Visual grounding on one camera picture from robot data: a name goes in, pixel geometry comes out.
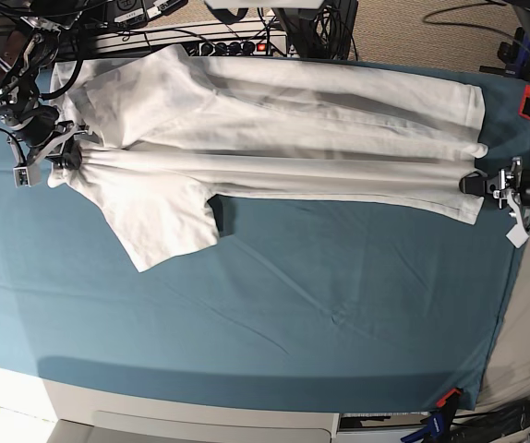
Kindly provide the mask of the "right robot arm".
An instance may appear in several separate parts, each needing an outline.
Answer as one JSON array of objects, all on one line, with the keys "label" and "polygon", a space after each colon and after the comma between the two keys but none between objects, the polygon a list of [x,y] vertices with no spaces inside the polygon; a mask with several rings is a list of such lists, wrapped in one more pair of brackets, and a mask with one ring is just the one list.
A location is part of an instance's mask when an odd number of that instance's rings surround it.
[{"label": "right robot arm", "polygon": [[20,25],[11,32],[0,55],[0,132],[7,135],[22,185],[43,160],[69,170],[80,166],[75,136],[84,134],[87,127],[63,121],[52,105],[76,83],[87,54],[80,29],[70,31],[68,39],[76,50],[74,69],[63,86],[50,92],[40,90],[37,77],[60,50],[60,29]]}]

